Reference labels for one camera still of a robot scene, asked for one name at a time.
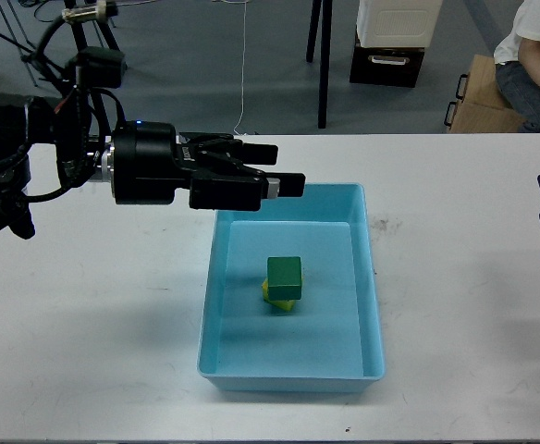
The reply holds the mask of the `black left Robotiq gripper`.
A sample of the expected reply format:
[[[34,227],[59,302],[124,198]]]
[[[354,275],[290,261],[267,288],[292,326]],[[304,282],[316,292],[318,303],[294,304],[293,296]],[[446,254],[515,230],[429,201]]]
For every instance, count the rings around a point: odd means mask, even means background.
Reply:
[[[301,197],[302,173],[228,176],[194,173],[180,163],[177,133],[168,123],[127,121],[113,134],[113,195],[117,204],[171,204],[177,189],[190,189],[193,209],[258,211],[262,200]],[[229,171],[241,165],[273,166],[278,147],[244,142],[228,133],[183,132],[185,161]]]

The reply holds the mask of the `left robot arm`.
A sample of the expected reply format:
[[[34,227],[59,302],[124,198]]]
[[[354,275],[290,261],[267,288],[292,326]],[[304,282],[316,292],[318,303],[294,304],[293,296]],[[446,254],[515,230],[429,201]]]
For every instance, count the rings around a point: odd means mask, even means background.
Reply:
[[[301,173],[273,170],[278,149],[226,133],[179,133],[168,123],[128,120],[110,124],[103,100],[121,85],[124,54],[78,42],[66,65],[45,49],[69,26],[105,28],[118,12],[115,1],[67,2],[22,60],[56,89],[56,96],[0,93],[0,231],[27,240],[35,233],[32,204],[54,200],[89,181],[107,182],[118,204],[171,204],[178,189],[193,209],[257,211],[263,201],[301,197]]]

